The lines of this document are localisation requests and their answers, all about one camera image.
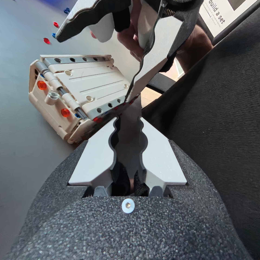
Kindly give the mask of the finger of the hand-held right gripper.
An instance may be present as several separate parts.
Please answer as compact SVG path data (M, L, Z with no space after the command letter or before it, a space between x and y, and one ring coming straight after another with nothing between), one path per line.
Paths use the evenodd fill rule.
M121 32L131 23L131 0L78 0L56 33L64 42L89 28L99 42L111 39L114 30Z
M141 68L134 76L125 102L130 102L139 95L150 80L167 62L167 56L181 28L182 21L175 17L160 18L156 21L153 31L153 44L143 56Z

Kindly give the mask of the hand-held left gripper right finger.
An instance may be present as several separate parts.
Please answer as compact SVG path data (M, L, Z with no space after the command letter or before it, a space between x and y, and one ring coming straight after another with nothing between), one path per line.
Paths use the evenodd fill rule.
M143 117L138 118L138 124L141 183L148 187L185 185L187 180L169 140Z

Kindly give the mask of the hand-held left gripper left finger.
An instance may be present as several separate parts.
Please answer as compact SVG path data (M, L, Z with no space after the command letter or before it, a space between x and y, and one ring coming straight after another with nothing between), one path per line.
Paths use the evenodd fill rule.
M70 186L109 187L113 180L111 170L116 163L116 152L111 144L117 132L114 117L87 141L80 159L68 181Z

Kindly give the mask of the white lego container box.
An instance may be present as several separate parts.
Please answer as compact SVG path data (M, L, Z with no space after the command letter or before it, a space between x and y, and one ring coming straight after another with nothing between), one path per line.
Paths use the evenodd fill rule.
M111 55L41 55L30 64L29 100L69 144L122 115L130 83Z

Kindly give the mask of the person's right forearm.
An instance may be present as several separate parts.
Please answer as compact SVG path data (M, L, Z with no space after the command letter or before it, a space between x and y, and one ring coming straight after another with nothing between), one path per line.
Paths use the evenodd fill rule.
M201 58L203 58L213 45L205 31L195 25L193 32L176 52L176 59L184 73L187 73Z

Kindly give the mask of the person's right hand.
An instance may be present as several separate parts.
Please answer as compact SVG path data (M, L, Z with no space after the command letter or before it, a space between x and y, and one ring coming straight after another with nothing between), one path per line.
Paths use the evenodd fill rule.
M139 62L141 62L144 50L140 47L138 41L138 18L140 10L134 11L130 14L131 23L129 28L117 33L118 41L123 44L130 54Z

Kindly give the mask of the white printed sheet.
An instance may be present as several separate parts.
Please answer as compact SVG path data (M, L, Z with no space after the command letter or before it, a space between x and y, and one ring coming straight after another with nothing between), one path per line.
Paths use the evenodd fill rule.
M204 0L197 24L216 45L259 8L259 0Z

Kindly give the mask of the scattered red and blue studs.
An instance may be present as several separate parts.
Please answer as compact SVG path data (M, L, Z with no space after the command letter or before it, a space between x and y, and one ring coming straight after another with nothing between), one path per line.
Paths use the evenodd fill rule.
M70 8L66 8L63 11L64 11L65 14L68 15L70 13ZM54 27L59 29L59 24L57 22L53 22L53 25L54 25ZM52 37L56 38L56 33L52 33ZM51 44L51 42L48 38L44 37L43 40L46 44Z

